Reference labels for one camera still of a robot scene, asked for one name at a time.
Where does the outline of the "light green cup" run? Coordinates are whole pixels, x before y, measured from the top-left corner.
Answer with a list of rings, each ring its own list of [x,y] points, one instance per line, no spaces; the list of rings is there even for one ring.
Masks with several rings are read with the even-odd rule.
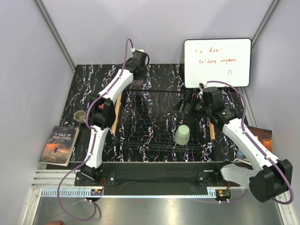
[[[190,129],[187,125],[180,125],[176,130],[174,140],[178,145],[186,145],[190,138]]]

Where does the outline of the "beige mug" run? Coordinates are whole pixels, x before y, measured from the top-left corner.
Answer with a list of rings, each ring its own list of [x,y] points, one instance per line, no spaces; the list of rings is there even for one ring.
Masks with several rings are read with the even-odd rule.
[[[74,120],[79,124],[86,123],[86,112],[83,110],[78,110],[74,113]]]

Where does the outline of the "lilac mug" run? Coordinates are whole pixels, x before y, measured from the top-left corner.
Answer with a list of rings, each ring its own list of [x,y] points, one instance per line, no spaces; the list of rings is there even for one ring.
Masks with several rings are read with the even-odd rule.
[[[131,85],[134,86],[134,87],[138,87],[138,86],[141,86],[143,84],[143,79],[141,80],[134,80]]]

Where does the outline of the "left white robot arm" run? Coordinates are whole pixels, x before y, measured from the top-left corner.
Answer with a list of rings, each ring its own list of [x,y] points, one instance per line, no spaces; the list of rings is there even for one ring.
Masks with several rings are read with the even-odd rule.
[[[81,174],[92,186],[101,181],[104,143],[116,120],[115,103],[129,84],[145,79],[149,61],[149,55],[144,50],[134,50],[133,56],[123,63],[107,87],[90,98],[90,106],[86,113],[87,127],[91,129],[90,143]]]

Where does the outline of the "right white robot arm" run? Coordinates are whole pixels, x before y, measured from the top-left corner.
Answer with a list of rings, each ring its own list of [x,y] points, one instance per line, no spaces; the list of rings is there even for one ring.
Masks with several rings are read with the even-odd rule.
[[[223,186],[230,181],[244,186],[262,203],[288,191],[290,199],[284,204],[293,201],[292,164],[287,159],[279,160],[255,138],[245,126],[244,117],[239,117],[233,108],[225,106],[219,88],[206,87],[199,94],[188,90],[173,110],[182,112],[186,106],[188,115],[209,118],[235,143],[252,166],[249,170],[234,163],[225,163],[213,173],[215,184]]]

